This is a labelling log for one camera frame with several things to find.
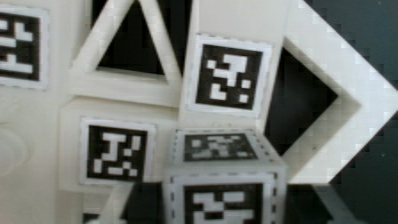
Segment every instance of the white square frame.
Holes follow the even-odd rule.
[[[140,130],[148,132],[146,139],[146,161],[144,161],[144,173],[142,181],[148,181],[148,178],[153,174],[151,164],[153,164],[153,153],[155,153],[155,139],[156,139],[156,125],[135,123],[132,121],[110,120],[103,118],[82,117],[80,123],[82,129],[82,139],[80,139],[80,183],[89,185],[116,185],[121,181],[105,180],[87,177],[87,149],[89,149],[89,127],[92,125],[108,128],[121,128],[128,130]]]
[[[165,220],[167,223],[185,223],[185,198],[183,198],[183,187],[185,186],[201,186],[213,184],[243,184],[243,183],[259,183],[263,184],[263,220],[261,223],[283,223],[283,200],[277,200],[283,197],[279,194],[274,194],[277,189],[277,181],[274,173],[247,173],[240,177],[236,174],[224,173],[220,175],[192,175],[192,176],[169,176],[164,183],[164,197],[165,197]]]
[[[14,15],[30,16],[39,19],[41,40],[39,40],[39,80],[28,81],[9,77],[0,77],[0,85],[27,89],[44,90],[48,87],[48,69],[50,69],[50,14],[41,8],[23,7],[11,4],[0,4],[0,12]]]
[[[252,109],[238,109],[231,107],[222,107],[215,105],[206,105],[195,103],[197,98],[197,84],[199,84],[199,73],[201,73],[201,59],[203,59],[203,46],[211,45],[219,47],[229,47],[242,50],[258,51],[263,53],[261,56],[261,64],[259,64],[259,72],[258,72],[258,86],[254,93],[254,104]],[[272,57],[272,45],[265,42],[252,42],[245,40],[238,40],[235,38],[226,38],[220,36],[211,36],[208,34],[195,34],[195,47],[194,47],[194,56],[190,62],[190,72],[188,72],[188,83],[185,85],[187,88],[187,109],[199,112],[220,113],[233,116],[252,117],[258,118],[263,109],[263,92],[267,88],[267,75],[270,68],[270,57]]]

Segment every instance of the white cube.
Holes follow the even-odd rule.
[[[167,223],[283,223],[286,165],[251,130],[179,130],[165,170]]]

